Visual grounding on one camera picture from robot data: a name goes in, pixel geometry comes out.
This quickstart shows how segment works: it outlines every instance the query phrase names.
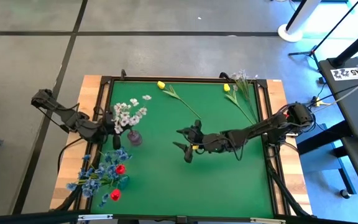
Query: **white base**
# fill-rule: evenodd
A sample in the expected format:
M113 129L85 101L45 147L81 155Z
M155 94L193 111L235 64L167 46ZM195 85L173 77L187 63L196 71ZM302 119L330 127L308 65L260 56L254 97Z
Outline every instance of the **white base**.
M286 40L288 42L298 42L299 40L302 39L303 37L303 32L302 30L298 30L297 32L293 33L293 34L288 34L286 28L286 24L281 25L278 28L278 35L283 39Z

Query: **wooden table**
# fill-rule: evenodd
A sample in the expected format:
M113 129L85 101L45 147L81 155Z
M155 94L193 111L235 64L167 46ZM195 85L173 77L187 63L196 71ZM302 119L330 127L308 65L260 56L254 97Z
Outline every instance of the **wooden table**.
M78 97L78 102L80 103L79 111L88 114L90 117L94 114L93 108L98 97L101 77L101 75L85 75L81 86L80 95ZM281 80L267 80L267 85L271 109L273 113L275 113L283 105L287 104L283 83ZM104 107L106 102L107 92L108 88L105 88L101 102L102 107ZM261 88L259 89L259 93L262 104L262 112L264 118L267 118L267 107L264 104L265 96ZM78 138L79 135L77 133L70 133L67 139L67 144ZM296 146L295 138L293 137L287 137L287 142ZM65 151L60 166L60 172L57 177L55 190L53 191L53 197L50 204L51 209L61 205L65 198L70 194L70 191L66 189L66 184L77 180L78 172L80 171L83 163L82 157L85 154L85 148L86 142L79 141ZM280 157L285 185L302 208L311 214L310 201L298 153L291 147L283 145L281 147ZM278 212L279 214L284 214L282 196L276 184L275 195L277 198ZM84 198L81 199L80 208L85 208Z

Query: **white pole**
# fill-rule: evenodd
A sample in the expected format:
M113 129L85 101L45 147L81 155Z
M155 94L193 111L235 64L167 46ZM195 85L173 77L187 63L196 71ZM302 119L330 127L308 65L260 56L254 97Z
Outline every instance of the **white pole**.
M321 0L303 0L292 15L289 25L283 24L278 28L278 35L289 42L298 42L303 37L303 24L317 8Z

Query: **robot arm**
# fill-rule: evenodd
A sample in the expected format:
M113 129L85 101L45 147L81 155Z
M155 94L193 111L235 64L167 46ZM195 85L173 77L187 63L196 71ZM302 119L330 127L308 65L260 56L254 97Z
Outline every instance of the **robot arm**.
M177 131L185 137L190 146L179 142L174 142L174 144L185 152L185 161L191 163L193 151L197 154L202 154L205 151L236 153L248 140L264 133L267 133L270 145L281 145L287 133L300 133L302 129L311 126L312 123L313 117L307 107L300 103L294 103L284 106L271 118L257 124L244 129L221 131L219 134L203 134L201 121L196 120L195 125Z
M112 134L113 148L119 149L121 147L120 135L123 132L120 134L115 132L112 112L105 112L103 118L97 123L94 123L89 120L90 117L88 115L78 112L73 108L62 106L52 97L52 91L50 90L39 90L38 93L32 97L31 105L38 109L43 108L53 111L59 115L64 123L64 130L70 130L75 133L78 132L85 141L99 144L107 140L109 134ZM130 126L127 125L123 127L123 130L125 131L129 128Z

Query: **gray carpet floor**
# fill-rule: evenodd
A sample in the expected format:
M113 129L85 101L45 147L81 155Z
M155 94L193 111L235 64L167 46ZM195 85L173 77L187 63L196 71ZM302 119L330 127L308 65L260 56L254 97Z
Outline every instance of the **gray carpet floor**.
M0 30L72 31L81 2L0 0ZM347 11L344 4L321 4L318 11L325 15L334 8L337 13ZM268 0L98 0L88 2L80 31L276 32L292 14L289 2ZM78 36L58 100L74 105L84 75L118 75L124 68L128 75L189 77L216 77L223 71L245 69L251 76L283 80L288 102L307 102L321 89L316 82L320 74L312 59L291 58L288 53L311 49L320 41L316 36L332 27L327 24L317 29L318 23L308 21L306 38L293 44L279 37ZM357 27L351 21L345 25L354 32L336 32L317 51L320 60L337 56L354 41ZM0 147L0 215L11 212L42 121L30 99L40 88L53 88L69 39L69 35L0 35L0 138L4 140ZM321 96L330 93L324 87ZM328 126L342 119L337 106L317 116L318 123ZM50 124L24 213L48 210L57 156L66 140L67 134ZM347 158L344 163L357 195L349 200L336 195L344 184L335 170L305 174L308 194L318 217L358 222L358 178Z

